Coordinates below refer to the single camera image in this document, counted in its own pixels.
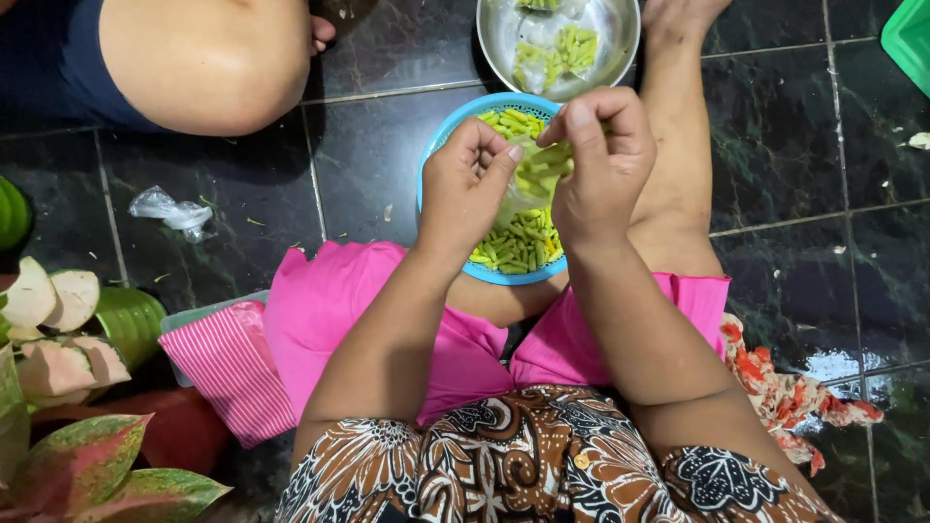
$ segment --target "foot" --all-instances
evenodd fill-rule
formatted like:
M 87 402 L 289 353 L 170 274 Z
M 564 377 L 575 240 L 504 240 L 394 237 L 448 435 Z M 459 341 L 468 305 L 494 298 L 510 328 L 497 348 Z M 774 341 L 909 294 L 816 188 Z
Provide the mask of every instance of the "foot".
M 647 41 L 704 42 L 717 17 L 733 0 L 647 0 L 643 28 Z
M 336 27 L 325 19 L 310 16 L 310 30 L 312 33 L 312 46 L 310 56 L 316 56 L 326 50 L 326 44 L 336 37 Z

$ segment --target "white plastic scrap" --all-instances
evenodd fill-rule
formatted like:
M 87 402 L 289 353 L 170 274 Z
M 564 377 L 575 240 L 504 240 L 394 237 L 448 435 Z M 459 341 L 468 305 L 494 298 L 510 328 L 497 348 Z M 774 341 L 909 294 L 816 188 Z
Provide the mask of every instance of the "white plastic scrap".
M 911 136 L 908 145 L 914 149 L 930 151 L 930 132 L 919 132 Z
M 161 187 L 155 185 L 133 198 L 129 214 L 136 218 L 157 218 L 175 231 L 183 231 L 184 239 L 200 243 L 212 235 L 204 234 L 204 223 L 213 217 L 213 209 L 194 202 L 176 202 Z

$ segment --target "brown batik fabric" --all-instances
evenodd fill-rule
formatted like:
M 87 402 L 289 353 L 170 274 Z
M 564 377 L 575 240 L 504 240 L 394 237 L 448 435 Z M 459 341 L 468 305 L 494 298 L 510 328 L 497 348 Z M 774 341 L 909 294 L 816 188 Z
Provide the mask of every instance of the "brown batik fabric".
M 840 521 L 740 454 L 653 459 L 613 400 L 536 386 L 454 410 L 426 431 L 346 420 L 304 457 L 278 521 Z

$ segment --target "pink and green leaf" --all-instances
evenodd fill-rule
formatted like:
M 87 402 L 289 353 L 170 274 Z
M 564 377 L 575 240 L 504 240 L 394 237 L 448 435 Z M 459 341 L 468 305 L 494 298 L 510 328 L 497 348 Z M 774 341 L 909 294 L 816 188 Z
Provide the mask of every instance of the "pink and green leaf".
M 13 484 L 13 502 L 60 516 L 106 502 L 139 454 L 149 416 L 112 415 L 64 427 L 29 452 Z
M 9 483 L 29 452 L 29 411 L 10 345 L 0 349 L 0 483 Z
M 135 470 L 106 503 L 72 514 L 73 523 L 184 523 L 193 521 L 229 487 L 186 470 Z

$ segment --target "button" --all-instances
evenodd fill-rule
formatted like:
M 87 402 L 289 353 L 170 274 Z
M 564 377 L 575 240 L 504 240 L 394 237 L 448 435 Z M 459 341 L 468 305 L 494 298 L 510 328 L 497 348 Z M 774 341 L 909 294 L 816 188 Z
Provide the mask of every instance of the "button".
M 591 460 L 589 460 L 588 456 L 582 452 L 578 456 L 575 456 L 575 466 L 581 470 L 584 470 L 591 466 Z

